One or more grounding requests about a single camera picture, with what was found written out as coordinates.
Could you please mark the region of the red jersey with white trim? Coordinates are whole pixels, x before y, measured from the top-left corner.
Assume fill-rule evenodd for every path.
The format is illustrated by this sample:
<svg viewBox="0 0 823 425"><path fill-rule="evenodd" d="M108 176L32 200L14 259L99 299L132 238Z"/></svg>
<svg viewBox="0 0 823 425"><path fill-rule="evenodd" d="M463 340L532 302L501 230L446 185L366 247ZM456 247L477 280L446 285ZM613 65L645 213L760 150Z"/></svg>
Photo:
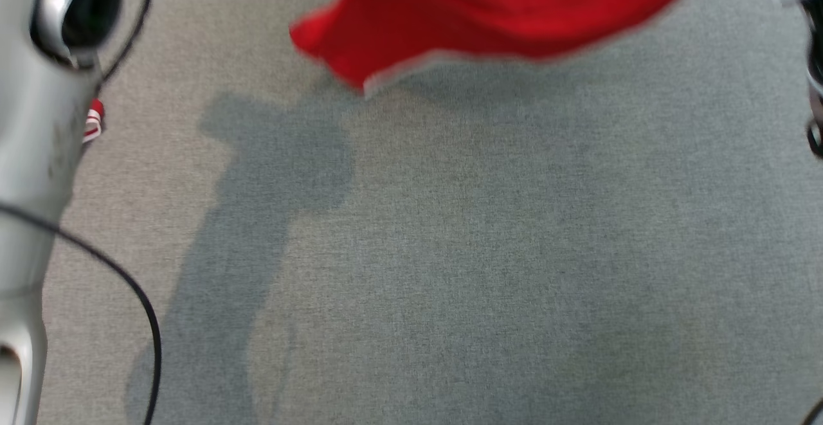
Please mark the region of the red jersey with white trim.
<svg viewBox="0 0 823 425"><path fill-rule="evenodd" d="M557 59L641 26L675 0L334 0L294 47L365 94L439 55Z"/></svg>

